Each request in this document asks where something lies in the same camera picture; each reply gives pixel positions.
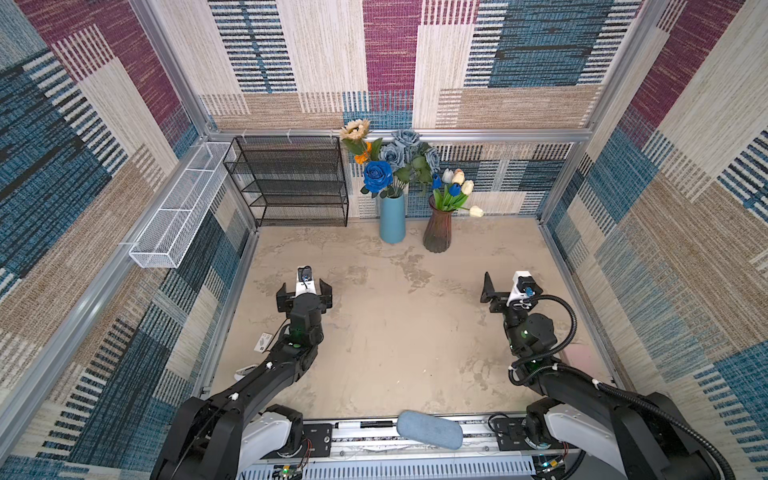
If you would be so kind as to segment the dark red glass vase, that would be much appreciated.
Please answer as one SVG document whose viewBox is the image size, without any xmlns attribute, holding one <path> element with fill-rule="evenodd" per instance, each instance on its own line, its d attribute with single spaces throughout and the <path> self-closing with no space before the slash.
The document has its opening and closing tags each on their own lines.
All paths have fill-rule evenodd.
<svg viewBox="0 0 768 480">
<path fill-rule="evenodd" d="M 428 205 L 431 217 L 424 231 L 423 245 L 432 253 L 443 253 L 451 245 L 453 213 L 439 210 L 433 196 L 429 197 Z"/>
</svg>

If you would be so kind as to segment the white tulip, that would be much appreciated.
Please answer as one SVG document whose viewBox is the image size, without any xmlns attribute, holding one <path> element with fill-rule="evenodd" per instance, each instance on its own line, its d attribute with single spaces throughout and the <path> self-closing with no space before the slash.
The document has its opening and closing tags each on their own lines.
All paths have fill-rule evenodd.
<svg viewBox="0 0 768 480">
<path fill-rule="evenodd" d="M 454 171 L 446 168 L 442 174 L 442 183 L 448 184 L 448 185 L 452 184 L 453 177 L 454 177 Z"/>
<path fill-rule="evenodd" d="M 461 211 L 463 213 L 467 213 L 470 217 L 473 218 L 482 218 L 485 214 L 485 212 L 478 206 L 472 206 L 472 207 L 459 207 L 458 211 Z"/>
<path fill-rule="evenodd" d="M 469 196 L 474 189 L 474 182 L 472 180 L 466 180 L 461 186 L 461 193 Z"/>
</svg>

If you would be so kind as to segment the teal ceramic vase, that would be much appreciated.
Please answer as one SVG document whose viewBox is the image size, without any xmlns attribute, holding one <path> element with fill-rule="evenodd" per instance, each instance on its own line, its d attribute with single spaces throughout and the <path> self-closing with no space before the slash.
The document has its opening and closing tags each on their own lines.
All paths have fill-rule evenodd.
<svg viewBox="0 0 768 480">
<path fill-rule="evenodd" d="M 400 243 L 406 234 L 405 196 L 380 199 L 379 234 L 389 244 Z"/>
</svg>

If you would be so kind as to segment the dark blue rose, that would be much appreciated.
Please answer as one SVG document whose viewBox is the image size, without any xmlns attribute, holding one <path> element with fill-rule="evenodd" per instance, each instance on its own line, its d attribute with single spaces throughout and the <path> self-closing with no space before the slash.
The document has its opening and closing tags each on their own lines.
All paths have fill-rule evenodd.
<svg viewBox="0 0 768 480">
<path fill-rule="evenodd" d="M 370 194 L 372 198 L 396 198 L 393 187 L 394 175 L 391 166 L 386 161 L 369 161 L 363 169 L 363 186 L 360 193 Z"/>
</svg>

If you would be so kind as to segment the orange marigold flower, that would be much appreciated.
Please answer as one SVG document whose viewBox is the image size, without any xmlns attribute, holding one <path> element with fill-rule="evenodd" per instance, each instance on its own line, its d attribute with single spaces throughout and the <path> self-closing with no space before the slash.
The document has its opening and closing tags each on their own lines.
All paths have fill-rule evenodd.
<svg viewBox="0 0 768 480">
<path fill-rule="evenodd" d="M 354 160 L 358 165 L 363 165 L 371 159 L 371 153 L 372 153 L 372 144 L 370 142 L 366 142 L 365 150 L 361 154 L 355 155 Z"/>
</svg>

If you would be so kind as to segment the light blue rose bunch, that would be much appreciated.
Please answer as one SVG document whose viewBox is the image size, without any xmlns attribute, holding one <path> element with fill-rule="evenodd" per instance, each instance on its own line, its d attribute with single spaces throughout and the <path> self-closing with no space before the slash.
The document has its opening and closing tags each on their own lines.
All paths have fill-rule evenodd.
<svg viewBox="0 0 768 480">
<path fill-rule="evenodd" d="M 438 151 L 414 130 L 395 131 L 393 140 L 381 148 L 379 159 L 392 171 L 389 185 L 379 193 L 382 198 L 402 196 L 410 183 L 430 188 L 439 172 Z"/>
</svg>

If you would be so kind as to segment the cream sunflower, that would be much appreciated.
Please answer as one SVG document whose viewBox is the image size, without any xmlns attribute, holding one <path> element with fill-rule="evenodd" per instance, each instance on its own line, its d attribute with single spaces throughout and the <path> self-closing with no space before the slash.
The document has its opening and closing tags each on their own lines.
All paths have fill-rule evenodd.
<svg viewBox="0 0 768 480">
<path fill-rule="evenodd" d="M 339 131 L 339 138 L 354 155 L 366 155 L 369 149 L 366 143 L 369 132 L 370 121 L 368 119 L 356 119 L 349 121 Z"/>
</svg>

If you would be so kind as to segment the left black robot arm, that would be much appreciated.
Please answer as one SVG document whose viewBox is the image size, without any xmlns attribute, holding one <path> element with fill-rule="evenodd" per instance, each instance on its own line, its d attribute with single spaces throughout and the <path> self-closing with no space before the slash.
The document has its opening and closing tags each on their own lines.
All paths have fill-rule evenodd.
<svg viewBox="0 0 768 480">
<path fill-rule="evenodd" d="M 202 400 L 192 397 L 176 413 L 155 463 L 153 479 L 234 479 L 248 422 L 280 391 L 306 373 L 323 340 L 321 317 L 332 307 L 332 287 L 319 282 L 318 294 L 276 294 L 289 320 L 266 360 L 230 388 Z"/>
</svg>

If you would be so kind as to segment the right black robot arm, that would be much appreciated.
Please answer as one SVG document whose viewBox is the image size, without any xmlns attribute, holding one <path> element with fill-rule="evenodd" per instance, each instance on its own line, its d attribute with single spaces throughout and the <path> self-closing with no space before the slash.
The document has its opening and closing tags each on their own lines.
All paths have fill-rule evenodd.
<svg viewBox="0 0 768 480">
<path fill-rule="evenodd" d="M 480 301 L 503 318 L 514 361 L 508 379 L 540 400 L 526 410 L 533 447 L 569 445 L 627 479 L 732 479 L 724 455 L 685 420 L 675 403 L 613 386 L 568 364 L 560 354 L 577 333 L 574 308 L 547 294 L 527 271 L 509 292 L 484 276 Z"/>
</svg>

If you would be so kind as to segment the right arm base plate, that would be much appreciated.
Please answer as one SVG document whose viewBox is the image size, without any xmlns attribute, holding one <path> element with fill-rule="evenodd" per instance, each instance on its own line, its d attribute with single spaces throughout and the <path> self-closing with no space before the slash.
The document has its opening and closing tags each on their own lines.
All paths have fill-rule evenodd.
<svg viewBox="0 0 768 480">
<path fill-rule="evenodd" d="M 496 438 L 500 451 L 534 451 L 550 448 L 549 443 L 536 444 L 528 438 L 524 417 L 492 415 L 488 419 L 488 426 Z"/>
</svg>

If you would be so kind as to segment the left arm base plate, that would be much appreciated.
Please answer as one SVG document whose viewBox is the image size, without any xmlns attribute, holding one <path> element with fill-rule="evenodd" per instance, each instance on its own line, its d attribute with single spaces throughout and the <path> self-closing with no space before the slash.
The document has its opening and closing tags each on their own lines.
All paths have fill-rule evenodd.
<svg viewBox="0 0 768 480">
<path fill-rule="evenodd" d="M 309 456 L 312 458 L 327 458 L 331 455 L 333 440 L 332 423 L 305 424 L 296 445 L 289 444 L 269 455 L 270 458 L 300 460 Z"/>
</svg>

